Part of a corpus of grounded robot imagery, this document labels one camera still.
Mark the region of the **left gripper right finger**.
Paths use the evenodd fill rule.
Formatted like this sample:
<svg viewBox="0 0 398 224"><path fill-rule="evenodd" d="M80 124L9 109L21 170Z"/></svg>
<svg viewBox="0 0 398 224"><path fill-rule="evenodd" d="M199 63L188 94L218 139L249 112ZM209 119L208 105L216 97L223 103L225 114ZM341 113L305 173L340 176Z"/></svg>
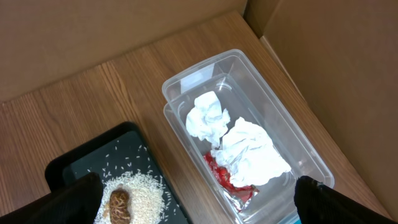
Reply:
<svg viewBox="0 0 398 224"><path fill-rule="evenodd" d="M395 224L306 175L296 181L294 204L302 224Z"/></svg>

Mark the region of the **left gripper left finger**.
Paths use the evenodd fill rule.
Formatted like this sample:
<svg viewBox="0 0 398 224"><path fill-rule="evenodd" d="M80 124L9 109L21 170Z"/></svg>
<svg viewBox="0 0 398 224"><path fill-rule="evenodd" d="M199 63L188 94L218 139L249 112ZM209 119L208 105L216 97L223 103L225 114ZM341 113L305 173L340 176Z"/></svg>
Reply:
<svg viewBox="0 0 398 224"><path fill-rule="evenodd" d="M93 223L102 196L99 175L89 173L69 186L2 216L1 224Z"/></svg>

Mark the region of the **brown cookie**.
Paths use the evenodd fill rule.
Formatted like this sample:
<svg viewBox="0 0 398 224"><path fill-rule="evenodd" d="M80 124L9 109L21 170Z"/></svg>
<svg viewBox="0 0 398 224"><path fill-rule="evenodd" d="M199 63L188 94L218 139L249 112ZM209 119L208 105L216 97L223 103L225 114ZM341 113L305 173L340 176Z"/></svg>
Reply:
<svg viewBox="0 0 398 224"><path fill-rule="evenodd" d="M130 224L129 194L123 189L114 190L109 198L109 216L112 224Z"/></svg>

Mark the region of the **red snack wrapper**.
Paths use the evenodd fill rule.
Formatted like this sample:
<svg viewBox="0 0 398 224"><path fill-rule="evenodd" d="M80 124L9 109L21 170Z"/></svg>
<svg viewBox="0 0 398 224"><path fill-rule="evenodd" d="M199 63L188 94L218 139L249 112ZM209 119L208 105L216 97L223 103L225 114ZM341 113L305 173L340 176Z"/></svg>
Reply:
<svg viewBox="0 0 398 224"><path fill-rule="evenodd" d="M231 183L231 174L225 167L217 164L210 152L207 152L203 158L217 182L224 189L224 193L227 198L234 205L236 211L239 213L245 209L249 205L253 196L259 193L259 190L254 185L235 187Z"/></svg>

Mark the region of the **white napkin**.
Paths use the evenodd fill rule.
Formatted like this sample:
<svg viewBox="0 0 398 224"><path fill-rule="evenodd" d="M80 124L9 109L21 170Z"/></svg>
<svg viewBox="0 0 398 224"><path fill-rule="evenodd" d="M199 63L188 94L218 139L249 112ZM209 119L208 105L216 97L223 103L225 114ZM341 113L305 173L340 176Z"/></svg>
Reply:
<svg viewBox="0 0 398 224"><path fill-rule="evenodd" d="M227 169L234 187L265 185L291 171L266 130L242 117L223 136L221 148L211 151L211 156Z"/></svg>

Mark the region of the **small white tissue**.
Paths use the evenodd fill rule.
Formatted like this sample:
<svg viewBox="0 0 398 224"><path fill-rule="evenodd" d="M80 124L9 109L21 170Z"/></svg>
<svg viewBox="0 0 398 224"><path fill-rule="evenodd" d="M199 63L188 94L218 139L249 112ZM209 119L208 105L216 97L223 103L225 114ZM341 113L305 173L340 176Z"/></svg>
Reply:
<svg viewBox="0 0 398 224"><path fill-rule="evenodd" d="M194 100L194 108L186 118L188 133L200 141L207 140L212 148L220 147L220 139L227 133L231 121L228 110L221 108L214 91L206 92Z"/></svg>

